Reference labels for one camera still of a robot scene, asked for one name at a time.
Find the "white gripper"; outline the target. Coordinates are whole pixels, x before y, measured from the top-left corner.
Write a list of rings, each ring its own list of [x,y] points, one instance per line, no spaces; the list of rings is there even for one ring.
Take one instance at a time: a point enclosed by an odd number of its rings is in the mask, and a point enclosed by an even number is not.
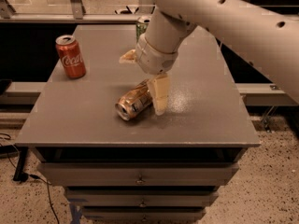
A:
[[[150,45],[145,35],[142,34],[136,43],[135,50],[131,49],[119,58],[119,63],[138,63],[145,73],[157,75],[147,81],[157,116],[161,116],[167,109],[170,78],[165,73],[173,67],[177,57],[177,52],[164,53],[158,51]]]

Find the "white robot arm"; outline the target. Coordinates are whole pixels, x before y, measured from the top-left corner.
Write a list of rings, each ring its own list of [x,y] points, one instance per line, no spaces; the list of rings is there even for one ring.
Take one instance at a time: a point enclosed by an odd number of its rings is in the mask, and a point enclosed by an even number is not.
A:
[[[155,113],[168,102],[167,72],[183,40],[198,26],[256,68],[299,103],[299,21],[242,0],[153,0],[156,8],[134,49],[120,57],[153,75]]]

